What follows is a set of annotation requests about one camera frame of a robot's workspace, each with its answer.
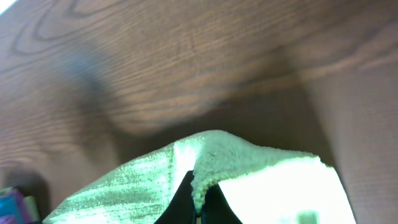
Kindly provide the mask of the blue folded cloth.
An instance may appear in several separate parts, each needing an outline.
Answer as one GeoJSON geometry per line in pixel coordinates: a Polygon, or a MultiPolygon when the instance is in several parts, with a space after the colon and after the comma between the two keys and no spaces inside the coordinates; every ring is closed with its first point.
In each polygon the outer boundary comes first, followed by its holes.
{"type": "Polygon", "coordinates": [[[21,224],[23,222],[16,199],[1,197],[1,224],[21,224]]]}

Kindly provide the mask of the purple folded cloth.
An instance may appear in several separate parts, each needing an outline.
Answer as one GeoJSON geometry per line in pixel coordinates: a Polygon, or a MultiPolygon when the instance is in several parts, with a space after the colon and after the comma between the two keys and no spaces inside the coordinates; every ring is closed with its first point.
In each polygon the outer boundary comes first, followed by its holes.
{"type": "Polygon", "coordinates": [[[1,197],[14,197],[17,201],[17,205],[21,211],[21,215],[23,218],[23,223],[30,223],[31,219],[29,217],[29,214],[27,213],[25,203],[24,203],[24,196],[17,190],[17,189],[11,189],[8,193],[5,195],[2,195],[1,197]]]}

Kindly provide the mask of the green microfiber cloth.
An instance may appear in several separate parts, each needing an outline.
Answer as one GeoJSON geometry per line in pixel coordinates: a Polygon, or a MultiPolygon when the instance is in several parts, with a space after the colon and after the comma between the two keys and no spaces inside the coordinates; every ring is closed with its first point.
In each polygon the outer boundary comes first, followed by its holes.
{"type": "Polygon", "coordinates": [[[354,223],[336,170],[309,152],[204,131],[133,159],[66,198],[45,223],[154,223],[192,170],[196,218],[219,185],[242,223],[354,223]]]}

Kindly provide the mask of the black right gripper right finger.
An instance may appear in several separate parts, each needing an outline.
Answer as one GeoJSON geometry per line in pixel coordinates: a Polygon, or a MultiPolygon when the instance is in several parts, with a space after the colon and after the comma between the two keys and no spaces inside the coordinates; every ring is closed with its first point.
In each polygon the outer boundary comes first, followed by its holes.
{"type": "Polygon", "coordinates": [[[228,205],[219,185],[207,191],[200,218],[202,224],[242,224],[228,205]]]}

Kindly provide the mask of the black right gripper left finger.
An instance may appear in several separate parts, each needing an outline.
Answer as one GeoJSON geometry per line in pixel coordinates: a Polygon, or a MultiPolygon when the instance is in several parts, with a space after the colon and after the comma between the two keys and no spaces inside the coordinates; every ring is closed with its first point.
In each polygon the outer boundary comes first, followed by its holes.
{"type": "Polygon", "coordinates": [[[155,224],[196,224],[191,185],[193,178],[192,170],[185,174],[168,207],[155,224]]]}

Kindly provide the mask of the light green folded cloth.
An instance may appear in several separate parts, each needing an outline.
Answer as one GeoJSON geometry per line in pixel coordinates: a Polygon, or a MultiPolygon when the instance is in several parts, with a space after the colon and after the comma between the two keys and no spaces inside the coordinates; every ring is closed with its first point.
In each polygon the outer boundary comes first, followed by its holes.
{"type": "Polygon", "coordinates": [[[31,221],[39,222],[40,215],[39,215],[39,211],[37,208],[35,198],[33,196],[24,197],[24,203],[25,203],[25,207],[26,207],[27,213],[29,214],[31,221]]]}

